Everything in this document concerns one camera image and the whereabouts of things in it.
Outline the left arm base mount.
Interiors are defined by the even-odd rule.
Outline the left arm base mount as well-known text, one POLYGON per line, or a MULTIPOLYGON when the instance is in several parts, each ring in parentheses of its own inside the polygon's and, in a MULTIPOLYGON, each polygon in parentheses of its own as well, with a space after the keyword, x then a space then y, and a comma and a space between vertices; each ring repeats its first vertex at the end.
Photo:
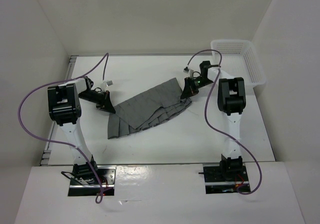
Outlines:
MULTIPOLYGON (((103 195, 114 196, 117 167, 115 165, 98 165, 97 167, 97 175, 103 187, 103 195)), ((95 176, 90 179, 83 179, 82 177, 76 177, 70 171, 61 171, 61 174, 69 180, 69 197, 96 196, 100 193, 100 185, 95 176)))

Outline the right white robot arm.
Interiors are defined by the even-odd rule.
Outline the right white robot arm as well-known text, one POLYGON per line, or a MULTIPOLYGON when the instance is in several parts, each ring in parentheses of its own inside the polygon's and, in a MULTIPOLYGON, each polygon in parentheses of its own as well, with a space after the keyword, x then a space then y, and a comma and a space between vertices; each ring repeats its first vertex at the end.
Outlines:
POLYGON ((219 162, 219 176, 225 181, 233 180, 243 171, 243 158, 240 141, 240 122, 242 113, 246 107, 245 82, 242 77, 235 77, 217 65, 212 65, 209 60, 199 65, 198 76, 192 69, 185 67, 184 72, 189 76, 184 79, 184 88, 181 99, 195 96, 199 89, 214 82, 216 74, 219 74, 217 86, 217 106, 223 116, 222 134, 227 136, 224 141, 221 161, 219 162))

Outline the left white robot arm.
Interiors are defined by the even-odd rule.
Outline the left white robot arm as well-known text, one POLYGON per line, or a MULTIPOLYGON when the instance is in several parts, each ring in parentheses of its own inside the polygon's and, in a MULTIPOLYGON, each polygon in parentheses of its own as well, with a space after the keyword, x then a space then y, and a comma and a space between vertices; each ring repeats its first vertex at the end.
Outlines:
POLYGON ((80 125, 80 99, 94 103, 98 110, 114 114, 109 91, 93 90, 94 82, 87 76, 47 88, 48 111, 51 120, 65 133, 74 158, 73 176, 88 184, 98 181, 100 172, 89 151, 80 125))

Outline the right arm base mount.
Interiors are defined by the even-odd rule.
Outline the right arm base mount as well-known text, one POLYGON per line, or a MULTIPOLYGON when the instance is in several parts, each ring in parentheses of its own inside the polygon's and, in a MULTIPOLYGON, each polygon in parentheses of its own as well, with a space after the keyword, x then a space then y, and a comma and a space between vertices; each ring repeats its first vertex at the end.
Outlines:
POLYGON ((204 180, 205 193, 207 195, 249 193, 251 191, 245 165, 242 166, 240 171, 224 174, 218 164, 204 164, 198 174, 204 180))

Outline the grey pleated skirt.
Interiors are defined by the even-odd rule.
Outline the grey pleated skirt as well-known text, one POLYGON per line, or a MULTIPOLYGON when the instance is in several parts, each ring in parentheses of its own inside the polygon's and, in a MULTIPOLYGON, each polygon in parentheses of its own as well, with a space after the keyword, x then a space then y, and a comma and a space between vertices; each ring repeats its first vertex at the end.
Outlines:
POLYGON ((192 103, 189 97, 180 99, 181 94, 178 80, 172 78, 119 103, 109 115, 107 138, 129 136, 173 119, 192 103))

